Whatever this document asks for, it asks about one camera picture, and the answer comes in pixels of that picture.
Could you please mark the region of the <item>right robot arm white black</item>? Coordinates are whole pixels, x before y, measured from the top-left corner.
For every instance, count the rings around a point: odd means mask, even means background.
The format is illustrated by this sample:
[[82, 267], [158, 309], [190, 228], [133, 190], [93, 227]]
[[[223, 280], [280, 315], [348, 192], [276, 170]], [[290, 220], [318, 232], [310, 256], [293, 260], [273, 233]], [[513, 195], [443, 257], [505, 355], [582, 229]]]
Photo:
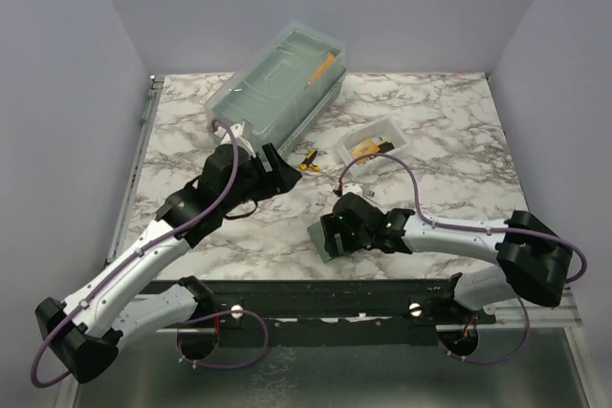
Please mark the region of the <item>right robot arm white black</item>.
[[514, 297], [557, 307], [572, 258], [568, 244], [526, 211], [516, 211], [508, 219], [471, 222], [427, 217], [413, 209], [383, 212], [355, 193], [340, 197], [307, 231], [324, 262], [376, 249], [440, 253], [487, 263], [479, 271], [454, 276], [451, 293], [441, 298], [440, 312], [453, 324]]

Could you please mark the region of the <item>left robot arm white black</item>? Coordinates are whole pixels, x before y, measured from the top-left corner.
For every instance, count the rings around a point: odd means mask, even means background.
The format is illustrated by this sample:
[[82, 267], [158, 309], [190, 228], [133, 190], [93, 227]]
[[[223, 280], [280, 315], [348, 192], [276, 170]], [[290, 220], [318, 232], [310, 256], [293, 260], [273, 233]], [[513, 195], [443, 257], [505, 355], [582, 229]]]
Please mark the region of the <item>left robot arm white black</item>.
[[300, 179], [272, 144], [255, 155], [232, 144], [218, 146], [202, 173], [165, 199], [129, 249], [80, 290], [36, 307], [42, 347], [53, 351], [68, 375], [87, 383], [142, 336], [175, 324], [200, 327], [221, 316], [212, 291], [193, 276], [142, 303], [134, 299], [238, 205], [288, 193]]

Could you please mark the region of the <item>green leather card holder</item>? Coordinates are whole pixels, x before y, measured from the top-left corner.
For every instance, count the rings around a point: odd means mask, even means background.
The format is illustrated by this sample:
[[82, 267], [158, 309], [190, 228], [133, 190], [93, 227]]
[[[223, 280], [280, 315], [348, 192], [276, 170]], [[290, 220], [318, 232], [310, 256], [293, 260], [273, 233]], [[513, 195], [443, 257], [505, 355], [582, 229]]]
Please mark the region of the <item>green leather card holder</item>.
[[307, 231], [321, 261], [325, 264], [331, 262], [333, 257], [328, 248], [328, 242], [322, 223], [316, 222], [309, 225]]

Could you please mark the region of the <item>white card tray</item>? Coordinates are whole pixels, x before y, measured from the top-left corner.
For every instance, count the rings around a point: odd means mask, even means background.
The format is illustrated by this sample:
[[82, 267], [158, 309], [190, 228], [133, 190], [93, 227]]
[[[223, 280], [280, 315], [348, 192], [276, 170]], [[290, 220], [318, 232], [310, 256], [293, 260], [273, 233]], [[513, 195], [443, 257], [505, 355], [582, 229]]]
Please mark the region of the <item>white card tray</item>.
[[403, 157], [409, 140], [398, 122], [390, 116], [350, 128], [334, 147], [337, 157], [345, 164], [365, 154], [387, 153]]

